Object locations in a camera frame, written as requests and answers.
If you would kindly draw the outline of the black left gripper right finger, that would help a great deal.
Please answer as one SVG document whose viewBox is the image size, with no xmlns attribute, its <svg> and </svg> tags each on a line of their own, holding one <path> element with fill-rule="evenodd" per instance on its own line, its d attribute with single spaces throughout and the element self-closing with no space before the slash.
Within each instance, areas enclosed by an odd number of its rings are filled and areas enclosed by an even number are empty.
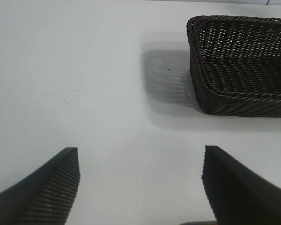
<svg viewBox="0 0 281 225">
<path fill-rule="evenodd" d="M 205 146 L 202 182 L 219 225 L 281 225 L 281 188 L 218 146 Z"/>
</svg>

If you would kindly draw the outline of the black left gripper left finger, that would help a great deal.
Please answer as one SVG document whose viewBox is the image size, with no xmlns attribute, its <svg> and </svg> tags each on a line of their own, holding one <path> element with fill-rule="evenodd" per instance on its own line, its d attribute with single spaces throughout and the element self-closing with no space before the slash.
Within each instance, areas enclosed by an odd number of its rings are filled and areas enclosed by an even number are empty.
<svg viewBox="0 0 281 225">
<path fill-rule="evenodd" d="M 79 184 L 78 149 L 65 148 L 0 192 L 0 225 L 64 225 Z"/>
</svg>

